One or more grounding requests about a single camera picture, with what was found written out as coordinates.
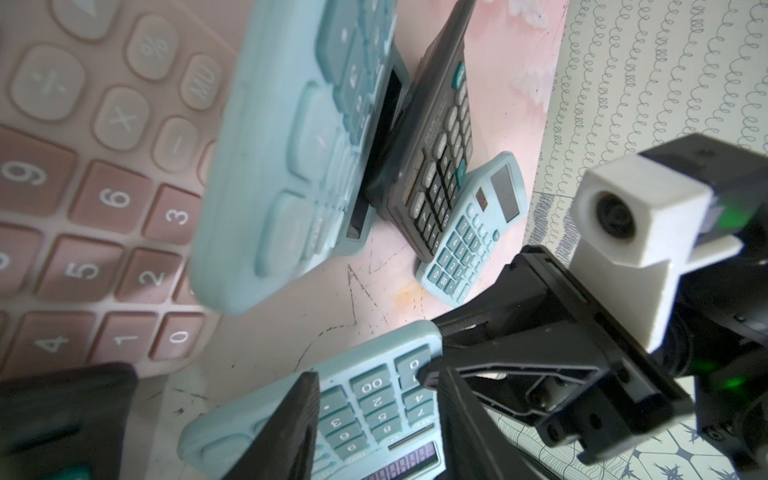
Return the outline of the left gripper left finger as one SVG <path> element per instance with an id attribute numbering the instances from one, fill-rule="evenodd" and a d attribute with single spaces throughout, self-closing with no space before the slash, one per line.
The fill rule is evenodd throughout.
<path id="1" fill-rule="evenodd" d="M 251 446 L 224 476 L 309 479 L 319 419 L 319 375 L 300 374 Z"/>

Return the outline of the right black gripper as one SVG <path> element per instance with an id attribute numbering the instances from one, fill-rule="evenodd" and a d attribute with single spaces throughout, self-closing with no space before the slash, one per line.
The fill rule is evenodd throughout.
<path id="1" fill-rule="evenodd" d="M 527 247 L 433 320 L 474 346 L 420 368 L 420 385 L 452 369 L 482 405 L 579 442 L 585 463 L 691 413 L 738 473 L 765 473 L 766 158 L 691 134 L 590 169 L 571 215 L 567 267 Z"/>

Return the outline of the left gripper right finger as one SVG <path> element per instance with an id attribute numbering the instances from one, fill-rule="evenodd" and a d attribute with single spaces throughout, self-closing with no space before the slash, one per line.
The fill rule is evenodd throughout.
<path id="1" fill-rule="evenodd" d="M 464 379 L 439 372 L 437 400 L 445 471 L 442 479 L 538 479 L 507 441 Z"/>

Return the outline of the small black calculator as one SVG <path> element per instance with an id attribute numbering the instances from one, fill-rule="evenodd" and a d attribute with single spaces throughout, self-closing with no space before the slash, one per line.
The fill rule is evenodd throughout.
<path id="1" fill-rule="evenodd" d="M 3 479 L 117 479 L 138 376 L 113 362 L 1 383 Z"/>

